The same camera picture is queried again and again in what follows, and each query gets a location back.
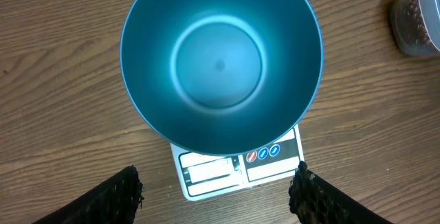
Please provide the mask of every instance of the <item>teal plastic bowl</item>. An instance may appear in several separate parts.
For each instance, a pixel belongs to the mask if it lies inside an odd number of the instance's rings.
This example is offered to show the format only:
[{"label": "teal plastic bowl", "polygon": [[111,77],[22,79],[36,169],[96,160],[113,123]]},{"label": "teal plastic bowl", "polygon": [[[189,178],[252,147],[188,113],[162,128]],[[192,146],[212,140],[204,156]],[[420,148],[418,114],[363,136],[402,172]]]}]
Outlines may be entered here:
[{"label": "teal plastic bowl", "polygon": [[135,0],[120,43],[127,93],[163,138],[236,155],[309,108],[323,44],[307,0]]}]

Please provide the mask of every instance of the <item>kitchen scale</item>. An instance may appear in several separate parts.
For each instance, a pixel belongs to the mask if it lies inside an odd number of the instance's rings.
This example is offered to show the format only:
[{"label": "kitchen scale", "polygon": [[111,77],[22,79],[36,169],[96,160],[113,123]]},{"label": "kitchen scale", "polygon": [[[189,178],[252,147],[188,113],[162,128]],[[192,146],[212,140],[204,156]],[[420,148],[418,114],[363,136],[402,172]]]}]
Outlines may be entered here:
[{"label": "kitchen scale", "polygon": [[173,144],[171,150],[182,192],[191,201],[293,177],[304,160],[298,125],[273,144],[242,155],[200,155]]}]

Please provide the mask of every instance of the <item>container of beans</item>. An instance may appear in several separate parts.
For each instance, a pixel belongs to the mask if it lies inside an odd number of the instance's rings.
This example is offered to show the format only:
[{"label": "container of beans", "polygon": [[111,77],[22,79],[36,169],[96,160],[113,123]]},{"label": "container of beans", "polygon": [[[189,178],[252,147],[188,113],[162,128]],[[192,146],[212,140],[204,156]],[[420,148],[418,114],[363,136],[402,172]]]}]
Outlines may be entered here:
[{"label": "container of beans", "polygon": [[440,54],[440,0],[396,0],[390,21],[401,51],[413,56]]}]

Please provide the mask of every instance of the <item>wood grain surface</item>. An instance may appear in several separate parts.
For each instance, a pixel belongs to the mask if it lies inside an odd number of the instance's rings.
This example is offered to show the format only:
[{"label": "wood grain surface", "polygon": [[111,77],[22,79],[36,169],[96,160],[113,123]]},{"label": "wood grain surface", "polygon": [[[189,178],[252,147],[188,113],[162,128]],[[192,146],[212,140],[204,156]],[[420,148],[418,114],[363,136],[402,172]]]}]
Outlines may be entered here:
[{"label": "wood grain surface", "polygon": [[[200,202],[122,84],[133,0],[0,0],[0,223],[31,223],[125,166],[146,201],[135,223],[297,223],[289,180]],[[393,0],[310,0],[324,76],[300,122],[309,167],[395,223],[440,223],[440,57],[396,47]]]}]

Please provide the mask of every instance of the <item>blue button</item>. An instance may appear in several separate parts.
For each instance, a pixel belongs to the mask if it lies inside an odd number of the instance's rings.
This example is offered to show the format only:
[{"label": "blue button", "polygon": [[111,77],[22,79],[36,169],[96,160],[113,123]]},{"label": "blue button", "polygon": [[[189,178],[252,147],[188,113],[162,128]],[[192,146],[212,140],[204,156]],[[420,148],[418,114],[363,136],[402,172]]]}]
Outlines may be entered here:
[{"label": "blue button", "polygon": [[280,145],[278,144],[273,145],[269,150],[269,154],[271,157],[277,156],[279,152],[280,152]]},{"label": "blue button", "polygon": [[258,158],[259,159],[266,159],[267,154],[269,154],[269,149],[262,148],[262,149],[260,149],[260,152],[258,152]]}]

